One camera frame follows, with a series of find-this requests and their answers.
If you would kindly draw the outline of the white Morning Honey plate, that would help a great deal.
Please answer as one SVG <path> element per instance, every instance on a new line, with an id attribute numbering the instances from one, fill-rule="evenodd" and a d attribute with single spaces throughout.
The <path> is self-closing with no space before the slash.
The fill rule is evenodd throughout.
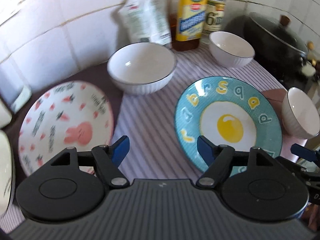
<path id="1" fill-rule="evenodd" d="M 15 163 L 6 133 L 0 132 L 0 215 L 3 217 L 15 194 Z"/>

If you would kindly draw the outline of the white plate pink rabbit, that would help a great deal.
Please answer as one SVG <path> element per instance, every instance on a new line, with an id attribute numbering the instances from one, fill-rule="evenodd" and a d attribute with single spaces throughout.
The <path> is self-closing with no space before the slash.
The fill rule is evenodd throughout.
<path id="1" fill-rule="evenodd" d="M 110 101 L 97 86 L 69 81 L 42 94 L 22 122 L 18 155 L 26 176 L 60 151 L 89 151 L 110 143 L 114 118 Z"/>

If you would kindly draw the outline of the blue fried egg plate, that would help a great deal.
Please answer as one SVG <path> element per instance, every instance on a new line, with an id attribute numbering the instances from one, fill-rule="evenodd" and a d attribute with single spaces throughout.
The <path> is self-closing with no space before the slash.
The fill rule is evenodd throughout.
<path id="1" fill-rule="evenodd" d="M 281 125 L 272 105 L 252 85 L 232 77 L 210 76 L 189 85 L 176 104 L 174 123 L 181 148 L 202 172 L 208 165 L 197 150 L 201 135 L 237 151 L 255 146 L 273 158 L 281 153 Z"/>

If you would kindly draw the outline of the large white ribbed bowl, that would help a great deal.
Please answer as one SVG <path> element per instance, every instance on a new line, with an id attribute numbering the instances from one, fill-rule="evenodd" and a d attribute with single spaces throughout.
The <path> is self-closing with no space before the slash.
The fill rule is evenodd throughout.
<path id="1" fill-rule="evenodd" d="M 156 43 L 138 42 L 116 51 L 107 62 L 112 82 L 123 92 L 146 95 L 165 87 L 177 65 L 175 54 Z"/>

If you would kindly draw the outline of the white ribbed bowl right edge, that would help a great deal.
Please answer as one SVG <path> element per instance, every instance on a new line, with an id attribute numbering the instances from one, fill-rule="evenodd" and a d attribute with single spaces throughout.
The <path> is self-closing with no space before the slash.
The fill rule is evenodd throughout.
<path id="1" fill-rule="evenodd" d="M 319 113 L 312 100 L 302 90 L 292 87 L 285 95 L 281 116 L 289 135 L 312 139 L 319 134 Z"/>

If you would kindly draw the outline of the purple striped cloth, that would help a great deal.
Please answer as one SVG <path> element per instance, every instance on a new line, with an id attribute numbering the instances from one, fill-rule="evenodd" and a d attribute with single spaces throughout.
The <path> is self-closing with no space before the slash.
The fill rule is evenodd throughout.
<path id="1" fill-rule="evenodd" d="M 193 82 L 207 76 L 231 76 L 245 81 L 270 100 L 277 114 L 286 89 L 260 64 L 252 61 L 244 68 L 217 65 L 206 46 L 178 52 L 173 78 L 161 90 L 142 96 L 124 94 L 110 80 L 106 64 L 87 68 L 71 76 L 99 87 L 107 95 L 114 114 L 113 139 L 130 139 L 130 152 L 120 170 L 128 179 L 196 180 L 200 171 L 185 156 L 174 128 L 178 98 Z"/>

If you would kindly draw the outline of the black wok with lid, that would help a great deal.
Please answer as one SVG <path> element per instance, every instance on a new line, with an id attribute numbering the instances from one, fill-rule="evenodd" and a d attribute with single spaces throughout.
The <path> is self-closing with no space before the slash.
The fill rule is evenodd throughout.
<path id="1" fill-rule="evenodd" d="M 313 73 L 306 73 L 309 50 L 289 28 L 290 22 L 285 15 L 275 19 L 251 12 L 233 18 L 223 29 L 244 38 L 255 50 L 254 60 L 286 89 L 297 87 L 307 92 L 314 80 Z"/>

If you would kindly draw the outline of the white ribbed bowl by bottles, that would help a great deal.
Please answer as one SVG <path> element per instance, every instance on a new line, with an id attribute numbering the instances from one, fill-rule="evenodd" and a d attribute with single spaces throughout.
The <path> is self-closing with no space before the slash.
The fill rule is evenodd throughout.
<path id="1" fill-rule="evenodd" d="M 209 50 L 216 62 L 225 68 L 241 68 L 255 56 L 253 47 L 233 33 L 216 31 L 209 35 Z"/>

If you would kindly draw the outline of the clear vinegar bottle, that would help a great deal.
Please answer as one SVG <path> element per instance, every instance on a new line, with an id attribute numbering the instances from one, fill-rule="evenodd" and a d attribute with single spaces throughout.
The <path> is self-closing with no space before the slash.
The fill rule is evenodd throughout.
<path id="1" fill-rule="evenodd" d="M 204 25 L 200 41 L 203 44 L 209 43 L 209 35 L 212 32 L 220 31 L 225 14 L 226 0 L 207 0 Z"/>

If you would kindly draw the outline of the white plastic seasoning bag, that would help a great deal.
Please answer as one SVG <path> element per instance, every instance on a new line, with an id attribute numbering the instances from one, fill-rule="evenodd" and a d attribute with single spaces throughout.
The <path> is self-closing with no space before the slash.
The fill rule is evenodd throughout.
<path id="1" fill-rule="evenodd" d="M 171 31 L 165 0 L 126 0 L 119 15 L 131 43 L 170 46 Z"/>

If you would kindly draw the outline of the yellow label oil bottle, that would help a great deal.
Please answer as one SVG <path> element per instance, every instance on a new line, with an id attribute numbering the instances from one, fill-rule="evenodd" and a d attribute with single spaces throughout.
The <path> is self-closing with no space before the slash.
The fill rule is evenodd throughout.
<path id="1" fill-rule="evenodd" d="M 169 25 L 176 51 L 196 49 L 200 44 L 207 0 L 171 0 Z"/>

